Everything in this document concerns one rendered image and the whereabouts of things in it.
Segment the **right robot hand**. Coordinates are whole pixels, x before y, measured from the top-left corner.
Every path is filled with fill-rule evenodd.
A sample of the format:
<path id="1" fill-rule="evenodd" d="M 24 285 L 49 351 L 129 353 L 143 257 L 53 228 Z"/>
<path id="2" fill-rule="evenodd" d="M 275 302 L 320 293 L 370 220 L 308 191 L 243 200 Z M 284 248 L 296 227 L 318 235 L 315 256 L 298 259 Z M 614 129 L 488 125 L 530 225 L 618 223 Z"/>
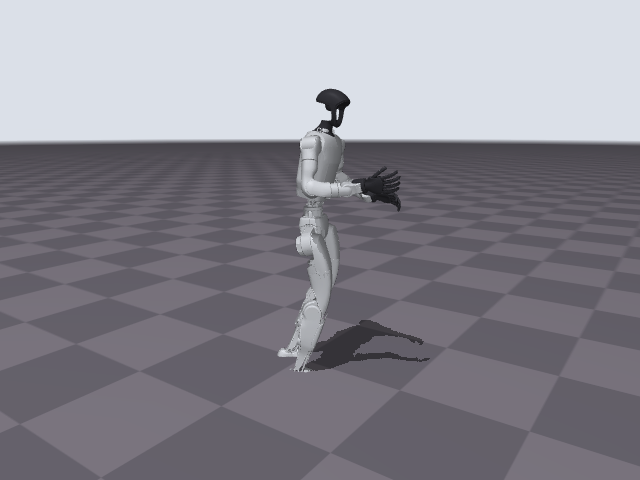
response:
<path id="1" fill-rule="evenodd" d="M 359 194 L 367 193 L 368 191 L 370 191 L 372 193 L 376 193 L 376 194 L 394 193 L 394 192 L 398 191 L 399 187 L 397 187 L 395 189 L 389 189 L 389 188 L 394 188 L 394 187 L 398 186 L 400 184 L 400 181 L 395 183 L 395 184 L 384 185 L 384 184 L 390 184 L 390 183 L 393 183 L 393 182 L 399 180 L 400 176 L 398 176 L 397 178 L 394 178 L 392 180 L 385 180 L 385 179 L 388 179 L 388 178 L 391 178 L 391 177 L 395 176 L 398 173 L 398 171 L 395 171 L 394 173 L 391 173 L 390 175 L 386 175 L 386 176 L 382 176 L 382 177 L 378 176 L 380 173 L 382 173 L 386 169 L 387 169 L 387 167 L 381 168 L 372 177 L 369 177 L 368 179 L 362 178 L 362 179 L 353 180 L 352 181 L 353 184 L 355 184 L 355 183 L 360 183 L 361 184 L 362 193 L 359 193 Z M 387 190 L 383 190 L 383 189 L 387 189 Z"/>

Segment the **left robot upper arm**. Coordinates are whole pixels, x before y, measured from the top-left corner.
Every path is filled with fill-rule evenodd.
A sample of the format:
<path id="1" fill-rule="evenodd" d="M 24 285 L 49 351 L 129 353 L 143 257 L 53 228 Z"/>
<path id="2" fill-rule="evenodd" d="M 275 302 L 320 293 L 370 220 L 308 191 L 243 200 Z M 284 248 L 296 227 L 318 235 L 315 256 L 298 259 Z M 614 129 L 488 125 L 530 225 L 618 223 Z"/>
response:
<path id="1" fill-rule="evenodd" d="M 335 177 L 335 181 L 334 181 L 334 183 L 340 183 L 340 184 L 348 179 L 346 174 L 342 172 L 342 168 L 344 166 L 345 141 L 343 139 L 341 139 L 341 142 L 342 142 L 341 162 L 339 164 L 338 171 L 337 171 L 337 174 L 336 174 L 336 177 Z"/>

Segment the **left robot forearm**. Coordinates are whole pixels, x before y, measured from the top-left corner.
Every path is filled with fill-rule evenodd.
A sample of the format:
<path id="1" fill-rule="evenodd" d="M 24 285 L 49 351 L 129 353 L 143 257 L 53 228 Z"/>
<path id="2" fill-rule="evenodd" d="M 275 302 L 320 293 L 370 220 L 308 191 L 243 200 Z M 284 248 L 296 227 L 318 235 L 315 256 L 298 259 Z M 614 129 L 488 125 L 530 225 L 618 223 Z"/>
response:
<path id="1" fill-rule="evenodd" d="M 347 175 L 346 175 L 347 176 Z M 345 180 L 344 182 L 351 182 L 353 181 L 353 179 L 351 179 L 349 176 L 347 176 L 347 180 Z M 364 202 L 371 202 L 371 197 L 369 195 L 364 195 L 364 194 L 354 194 L 354 196 L 358 197 L 359 199 L 362 199 Z"/>

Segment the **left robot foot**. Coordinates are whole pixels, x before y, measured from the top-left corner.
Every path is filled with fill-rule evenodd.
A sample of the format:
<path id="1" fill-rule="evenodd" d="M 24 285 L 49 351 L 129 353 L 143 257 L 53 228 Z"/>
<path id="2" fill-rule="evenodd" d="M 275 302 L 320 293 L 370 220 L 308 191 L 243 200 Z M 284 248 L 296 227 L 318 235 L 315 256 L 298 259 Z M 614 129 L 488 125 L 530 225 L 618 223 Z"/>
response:
<path id="1" fill-rule="evenodd" d="M 287 347 L 287 348 L 288 348 L 288 347 Z M 297 348 L 296 352 L 294 352 L 294 353 L 292 353 L 292 352 L 291 352 L 291 353 L 289 353 L 288 351 L 291 351 L 291 349 L 290 349 L 290 350 L 288 349 L 288 351 L 287 351 L 287 348 L 281 348 L 281 349 L 278 351 L 277 356 L 279 356 L 279 357 L 297 357 L 297 354 L 298 354 L 298 348 Z M 295 349 L 293 349 L 293 350 L 295 350 Z M 308 352 L 308 353 L 309 353 L 309 352 Z M 311 352 L 310 352 L 310 353 L 311 353 Z M 311 354 L 312 354 L 312 353 L 311 353 Z"/>

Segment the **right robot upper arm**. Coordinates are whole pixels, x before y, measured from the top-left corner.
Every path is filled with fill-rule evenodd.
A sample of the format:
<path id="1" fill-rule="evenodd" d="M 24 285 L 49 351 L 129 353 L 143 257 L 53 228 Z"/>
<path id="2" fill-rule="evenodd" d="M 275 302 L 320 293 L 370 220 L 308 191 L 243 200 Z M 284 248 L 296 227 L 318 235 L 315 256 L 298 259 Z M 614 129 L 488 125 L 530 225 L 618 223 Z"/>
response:
<path id="1" fill-rule="evenodd" d="M 306 184 L 309 181 L 314 180 L 314 175 L 317 172 L 318 167 L 318 155 L 321 152 L 322 144 L 320 140 L 320 136 L 313 135 L 304 137 L 300 140 L 300 151 L 301 151 L 301 189 L 303 194 L 310 198 L 314 199 L 318 196 L 310 195 L 306 191 Z M 316 180 L 314 180 L 316 181 Z"/>

